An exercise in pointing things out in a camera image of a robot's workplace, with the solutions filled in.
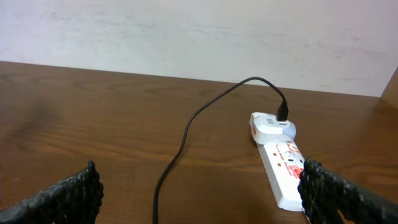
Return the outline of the white power strip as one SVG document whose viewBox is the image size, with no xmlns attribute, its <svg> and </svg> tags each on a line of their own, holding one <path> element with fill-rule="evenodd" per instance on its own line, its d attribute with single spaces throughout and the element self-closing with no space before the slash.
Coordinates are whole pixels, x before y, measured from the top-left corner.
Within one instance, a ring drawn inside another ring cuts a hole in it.
<svg viewBox="0 0 398 224">
<path fill-rule="evenodd" d="M 298 192 L 304 158 L 294 142 L 257 145 L 276 204 L 291 212 L 302 212 Z"/>
</svg>

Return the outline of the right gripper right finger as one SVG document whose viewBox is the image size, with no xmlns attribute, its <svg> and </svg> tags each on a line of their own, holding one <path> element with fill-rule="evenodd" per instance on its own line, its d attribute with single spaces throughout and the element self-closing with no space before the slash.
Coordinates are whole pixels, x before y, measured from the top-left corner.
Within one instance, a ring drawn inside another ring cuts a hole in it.
<svg viewBox="0 0 398 224">
<path fill-rule="evenodd" d="M 298 192 L 310 223 L 397 224 L 397 204 L 307 158 Z"/>
</svg>

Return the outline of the white USB charger adapter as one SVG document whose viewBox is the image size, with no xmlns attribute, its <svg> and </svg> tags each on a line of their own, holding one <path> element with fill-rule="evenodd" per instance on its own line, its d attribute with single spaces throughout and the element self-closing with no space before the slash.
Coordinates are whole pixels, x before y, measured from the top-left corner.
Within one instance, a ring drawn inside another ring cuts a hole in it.
<svg viewBox="0 0 398 224">
<path fill-rule="evenodd" d="M 254 141 L 260 145 L 287 144 L 293 142 L 296 136 L 294 123 L 278 121 L 273 114 L 252 113 L 249 125 Z"/>
</svg>

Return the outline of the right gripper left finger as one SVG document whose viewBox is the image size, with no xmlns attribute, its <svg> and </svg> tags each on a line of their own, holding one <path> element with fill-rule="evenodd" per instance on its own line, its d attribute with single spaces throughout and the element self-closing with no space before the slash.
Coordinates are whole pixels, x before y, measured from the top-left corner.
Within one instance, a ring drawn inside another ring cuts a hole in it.
<svg viewBox="0 0 398 224">
<path fill-rule="evenodd" d="M 1 210 L 1 224 L 95 224 L 104 185 L 94 161 L 76 174 Z"/>
</svg>

